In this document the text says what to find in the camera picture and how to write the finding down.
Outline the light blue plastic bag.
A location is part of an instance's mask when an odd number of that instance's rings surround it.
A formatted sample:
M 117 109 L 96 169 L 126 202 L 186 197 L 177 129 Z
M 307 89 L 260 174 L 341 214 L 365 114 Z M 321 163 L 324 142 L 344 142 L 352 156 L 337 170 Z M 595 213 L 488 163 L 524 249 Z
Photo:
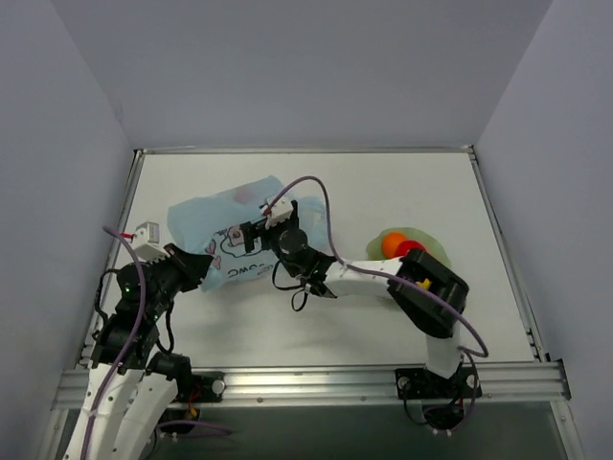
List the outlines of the light blue plastic bag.
M 276 197 L 284 184 L 274 175 L 245 183 L 209 196 L 197 196 L 171 206 L 167 226 L 174 243 L 192 254 L 213 257 L 203 291 L 220 288 L 229 282 L 246 282 L 270 273 L 275 255 L 255 248 L 247 253 L 239 226 L 261 217 L 261 206 Z

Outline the fake orange fruit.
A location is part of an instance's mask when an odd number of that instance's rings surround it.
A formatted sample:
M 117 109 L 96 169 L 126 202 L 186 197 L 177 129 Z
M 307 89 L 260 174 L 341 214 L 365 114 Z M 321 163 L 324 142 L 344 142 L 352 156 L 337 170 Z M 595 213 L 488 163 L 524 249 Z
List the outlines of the fake orange fruit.
M 380 242 L 380 249 L 386 259 L 396 256 L 398 247 L 407 240 L 407 237 L 399 232 L 392 232 L 385 235 Z

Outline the fake red apple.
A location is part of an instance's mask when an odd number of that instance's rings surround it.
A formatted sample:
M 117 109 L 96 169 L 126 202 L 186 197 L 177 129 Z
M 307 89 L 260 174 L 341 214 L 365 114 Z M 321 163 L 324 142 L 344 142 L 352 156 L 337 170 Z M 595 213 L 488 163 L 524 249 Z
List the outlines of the fake red apple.
M 405 240 L 397 246 L 395 257 L 404 257 L 413 249 L 424 250 L 425 247 L 418 241 Z

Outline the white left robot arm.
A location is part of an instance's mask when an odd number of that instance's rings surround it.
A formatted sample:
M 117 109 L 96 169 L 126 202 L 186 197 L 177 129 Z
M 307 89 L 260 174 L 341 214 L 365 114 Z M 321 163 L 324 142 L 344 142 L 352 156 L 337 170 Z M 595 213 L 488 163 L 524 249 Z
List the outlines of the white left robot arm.
M 198 288 L 213 257 L 172 243 L 164 257 L 112 272 L 120 290 L 113 314 L 96 334 L 88 384 L 66 459 L 137 459 L 170 402 L 193 390 L 190 361 L 154 353 L 157 321 L 178 293 Z

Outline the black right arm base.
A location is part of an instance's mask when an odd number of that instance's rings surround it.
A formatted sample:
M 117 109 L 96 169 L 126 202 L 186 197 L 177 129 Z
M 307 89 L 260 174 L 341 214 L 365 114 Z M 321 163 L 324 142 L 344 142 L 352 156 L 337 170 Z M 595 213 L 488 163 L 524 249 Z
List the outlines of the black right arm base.
M 442 378 L 425 368 L 397 368 L 395 370 L 397 397 L 401 400 L 453 400 L 470 399 L 473 393 L 481 398 L 481 384 L 474 370 L 459 368 L 450 379 Z

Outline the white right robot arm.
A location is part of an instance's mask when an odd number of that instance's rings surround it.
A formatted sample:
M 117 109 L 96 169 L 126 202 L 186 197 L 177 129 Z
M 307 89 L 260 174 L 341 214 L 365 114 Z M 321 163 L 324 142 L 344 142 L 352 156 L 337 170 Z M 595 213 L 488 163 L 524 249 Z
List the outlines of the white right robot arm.
M 379 261 L 342 263 L 312 247 L 300 228 L 295 200 L 274 205 L 255 222 L 239 227 L 245 251 L 257 243 L 271 251 L 304 296 L 390 299 L 425 335 L 425 383 L 436 395 L 460 383 L 462 361 L 457 323 L 465 310 L 468 284 L 424 249 Z

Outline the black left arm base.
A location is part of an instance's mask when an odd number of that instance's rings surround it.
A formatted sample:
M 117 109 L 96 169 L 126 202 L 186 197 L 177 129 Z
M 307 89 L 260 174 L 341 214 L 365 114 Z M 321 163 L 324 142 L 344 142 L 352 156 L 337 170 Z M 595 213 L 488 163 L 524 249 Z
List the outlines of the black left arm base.
M 225 374 L 214 371 L 180 375 L 177 387 L 176 403 L 220 403 L 226 388 Z

